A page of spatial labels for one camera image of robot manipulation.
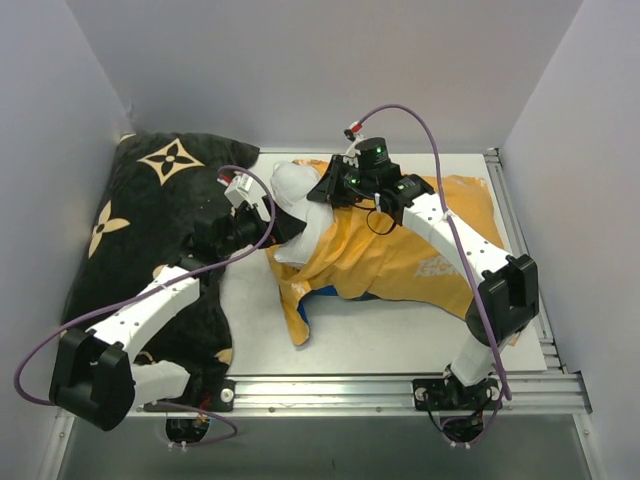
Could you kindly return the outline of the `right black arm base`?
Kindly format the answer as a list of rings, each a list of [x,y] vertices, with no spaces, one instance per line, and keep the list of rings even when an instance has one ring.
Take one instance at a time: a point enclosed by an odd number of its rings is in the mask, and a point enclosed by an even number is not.
[[[502,407],[503,392],[492,377],[469,387],[453,375],[417,378],[411,386],[414,408],[427,414],[436,431],[453,448],[470,449]]]

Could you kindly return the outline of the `white pillow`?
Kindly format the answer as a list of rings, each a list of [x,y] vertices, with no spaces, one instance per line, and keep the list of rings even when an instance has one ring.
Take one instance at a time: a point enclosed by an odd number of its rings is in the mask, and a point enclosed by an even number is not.
[[[304,267],[311,260],[323,235],[334,223],[330,205],[307,199],[307,194],[320,179],[321,175],[310,165],[280,161],[273,167],[270,185],[277,205],[306,223],[300,234],[276,249],[274,258],[281,264],[297,269]]]

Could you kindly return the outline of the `blue and yellow Mickey pillowcase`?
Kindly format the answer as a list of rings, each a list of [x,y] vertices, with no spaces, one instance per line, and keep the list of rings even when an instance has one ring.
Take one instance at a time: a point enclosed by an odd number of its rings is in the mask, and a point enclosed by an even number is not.
[[[322,175],[322,160],[286,161],[313,166]],[[334,223],[301,269],[277,262],[280,245],[267,257],[278,283],[280,302],[294,345],[310,338],[302,306],[307,295],[331,287],[344,299],[417,301],[463,318],[472,300],[464,277],[418,235],[393,226],[391,219],[362,209],[333,209]]]

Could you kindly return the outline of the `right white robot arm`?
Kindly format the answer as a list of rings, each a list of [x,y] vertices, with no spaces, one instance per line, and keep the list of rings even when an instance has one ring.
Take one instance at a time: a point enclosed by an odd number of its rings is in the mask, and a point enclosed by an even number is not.
[[[382,137],[357,137],[346,153],[333,155],[307,198],[333,207],[368,200],[465,277],[473,295],[465,317],[469,335],[447,368],[443,395],[450,406],[470,406],[492,373],[506,377],[502,349],[539,313],[538,268],[529,255],[514,257],[484,238],[447,206],[442,186],[402,173]]]

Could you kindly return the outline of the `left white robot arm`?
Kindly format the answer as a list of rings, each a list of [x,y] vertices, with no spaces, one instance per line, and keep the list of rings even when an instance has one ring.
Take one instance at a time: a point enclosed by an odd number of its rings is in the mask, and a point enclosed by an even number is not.
[[[50,401],[103,431],[136,407],[168,400],[180,411],[196,408],[202,386],[181,365],[158,360],[138,365],[145,345],[181,310],[199,299],[209,276],[201,270],[224,263],[247,246],[284,244],[306,223],[282,210],[259,213],[242,202],[234,212],[194,223],[176,261],[164,267],[133,300],[97,324],[69,329],[60,340],[49,388]]]

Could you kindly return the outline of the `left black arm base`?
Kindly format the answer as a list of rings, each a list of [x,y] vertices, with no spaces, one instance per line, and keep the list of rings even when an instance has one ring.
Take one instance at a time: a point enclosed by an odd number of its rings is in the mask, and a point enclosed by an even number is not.
[[[168,445],[186,451],[189,448],[204,447],[236,437],[238,426],[223,413],[230,413],[234,407],[235,382],[224,380],[217,393],[206,393],[196,407],[185,409],[183,405],[172,403],[178,411],[191,412],[191,418],[167,418],[164,433]]]

